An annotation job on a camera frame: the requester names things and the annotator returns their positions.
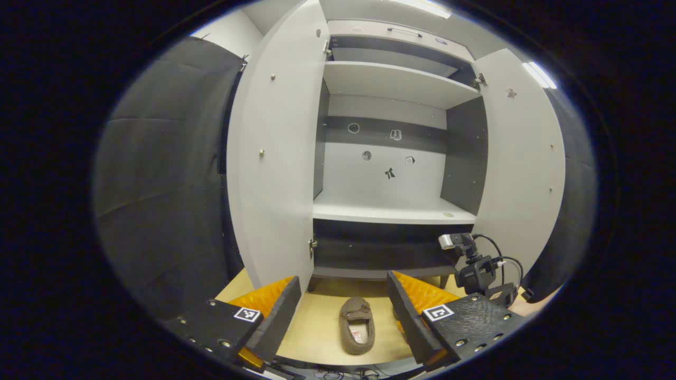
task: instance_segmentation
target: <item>ceiling light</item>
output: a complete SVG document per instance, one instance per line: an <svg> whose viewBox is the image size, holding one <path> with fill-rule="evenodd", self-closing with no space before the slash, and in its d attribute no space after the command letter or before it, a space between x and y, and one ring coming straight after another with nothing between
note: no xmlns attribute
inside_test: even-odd
<svg viewBox="0 0 676 380"><path fill-rule="evenodd" d="M535 71L535 69L531 67L531 65L524 63L523 67L526 69L526 71L528 71L528 74L530 74L533 78L535 78L535 80L537 80L537 82L540 84L540 86L542 86L543 89L548 89L550 87L544 80L544 78L542 78L540 74L538 74L537 71Z"/></svg>
<svg viewBox="0 0 676 380"><path fill-rule="evenodd" d="M538 66L535 62L529 62L529 65L531 65L535 71L540 74L540 76L547 82L549 87L552 87L553 89L556 88L556 85L554 84L554 81Z"/></svg>
<svg viewBox="0 0 676 380"><path fill-rule="evenodd" d="M440 6L434 4L432 1L427 0L390 0L390 1L392 1L393 3L400 3L408 5L410 7L418 8L420 10L429 12L431 14L435 14L443 18L451 17L451 12L443 10Z"/></svg>

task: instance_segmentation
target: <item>handle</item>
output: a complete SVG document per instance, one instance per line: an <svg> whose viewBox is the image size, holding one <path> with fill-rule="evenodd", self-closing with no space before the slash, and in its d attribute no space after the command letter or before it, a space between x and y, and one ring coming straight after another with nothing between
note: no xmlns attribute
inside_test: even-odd
<svg viewBox="0 0 676 380"><path fill-rule="evenodd" d="M420 38L423 37L422 34L420 34L420 33L418 33L418 32L414 32L414 31L412 31L412 30L406 30L406 29L401 29L401 28L387 28L387 29L388 29L390 32L391 32L392 30L395 30L395 29L396 29L396 30L401 30L401 31L403 31L403 32L409 32L409 33L417 34L418 37L420 37Z"/></svg>

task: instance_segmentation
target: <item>brown slipper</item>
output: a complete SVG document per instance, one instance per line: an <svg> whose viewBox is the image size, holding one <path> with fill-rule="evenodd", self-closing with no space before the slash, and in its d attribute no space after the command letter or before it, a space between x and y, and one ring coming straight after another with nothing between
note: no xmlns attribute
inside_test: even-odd
<svg viewBox="0 0 676 380"><path fill-rule="evenodd" d="M368 352L376 339L371 307L364 298L352 297L340 309L338 320L343 350L348 354Z"/></svg>

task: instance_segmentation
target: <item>shelf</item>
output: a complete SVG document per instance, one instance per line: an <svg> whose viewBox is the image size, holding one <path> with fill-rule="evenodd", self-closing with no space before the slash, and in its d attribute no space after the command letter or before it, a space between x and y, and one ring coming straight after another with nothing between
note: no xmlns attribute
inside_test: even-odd
<svg viewBox="0 0 676 380"><path fill-rule="evenodd" d="M455 273L455 268L452 265L433 266L430 268L415 268L415 269L392 269L404 273L411 277L432 277L445 276ZM382 281L387 278L387 271L385 269L348 269L348 268L331 268L325 266L314 267L312 276L321 279L358 279L366 281Z"/></svg>
<svg viewBox="0 0 676 380"><path fill-rule="evenodd" d="M420 70L368 62L334 61L324 67L332 95L385 97L447 110L481 96L472 87Z"/></svg>
<svg viewBox="0 0 676 380"><path fill-rule="evenodd" d="M327 190L314 200L315 219L392 224L474 224L475 215L441 198L418 201L415 208L385 208L340 204Z"/></svg>

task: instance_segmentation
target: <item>drawer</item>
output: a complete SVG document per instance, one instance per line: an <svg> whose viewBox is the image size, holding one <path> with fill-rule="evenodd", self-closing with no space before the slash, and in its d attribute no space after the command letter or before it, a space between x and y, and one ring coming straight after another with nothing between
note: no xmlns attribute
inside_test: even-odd
<svg viewBox="0 0 676 380"><path fill-rule="evenodd" d="M468 63L474 62L465 46L407 26L364 20L331 20L328 24L331 36L374 37L401 41L439 51Z"/></svg>

